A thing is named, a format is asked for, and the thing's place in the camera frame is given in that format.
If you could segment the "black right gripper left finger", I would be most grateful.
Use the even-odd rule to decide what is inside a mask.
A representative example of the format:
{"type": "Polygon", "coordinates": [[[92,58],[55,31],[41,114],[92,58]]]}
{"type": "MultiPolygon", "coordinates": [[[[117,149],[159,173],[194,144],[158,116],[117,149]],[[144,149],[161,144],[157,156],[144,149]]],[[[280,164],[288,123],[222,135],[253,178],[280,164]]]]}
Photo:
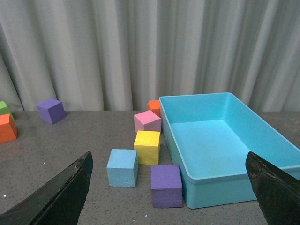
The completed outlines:
{"type": "Polygon", "coordinates": [[[36,192],[0,216],[2,225],[76,225],[93,169],[86,152],[36,192]]]}

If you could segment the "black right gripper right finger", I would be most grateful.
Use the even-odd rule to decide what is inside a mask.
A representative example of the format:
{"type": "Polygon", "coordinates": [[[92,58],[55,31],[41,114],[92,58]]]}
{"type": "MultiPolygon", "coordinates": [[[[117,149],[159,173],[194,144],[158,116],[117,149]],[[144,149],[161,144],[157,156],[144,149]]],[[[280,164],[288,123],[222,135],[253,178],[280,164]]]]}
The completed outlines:
{"type": "Polygon", "coordinates": [[[267,224],[298,225],[300,181],[251,151],[245,166],[267,224]]]}

